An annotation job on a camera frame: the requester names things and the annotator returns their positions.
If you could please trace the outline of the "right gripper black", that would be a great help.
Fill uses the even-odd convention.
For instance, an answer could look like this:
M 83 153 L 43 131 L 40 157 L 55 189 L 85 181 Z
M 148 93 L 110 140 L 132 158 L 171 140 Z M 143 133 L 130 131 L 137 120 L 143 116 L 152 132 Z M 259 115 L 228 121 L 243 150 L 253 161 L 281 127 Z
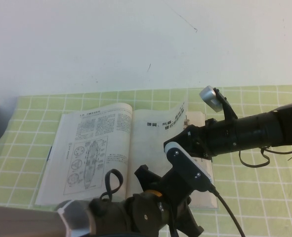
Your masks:
M 201 127 L 193 124 L 184 126 L 181 133 L 164 142 L 163 148 L 170 142 L 176 142 L 198 158 L 211 158 L 238 150 L 235 123 L 225 120 L 209 119 L 207 124 Z

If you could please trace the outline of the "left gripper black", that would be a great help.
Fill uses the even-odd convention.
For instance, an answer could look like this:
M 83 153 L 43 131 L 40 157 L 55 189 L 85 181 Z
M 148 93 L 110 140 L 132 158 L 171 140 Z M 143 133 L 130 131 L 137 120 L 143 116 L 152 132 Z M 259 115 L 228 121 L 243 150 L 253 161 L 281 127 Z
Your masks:
M 141 165 L 136 171 L 135 176 L 139 181 L 142 190 L 149 190 L 161 180 L 161 177 L 149 170 L 147 165 Z M 185 235 L 201 235 L 203 227 L 199 226 L 188 206 L 189 195 L 192 189 L 184 182 L 163 182 L 159 185 L 169 206 L 168 225 L 172 237 L 178 237 L 177 230 Z

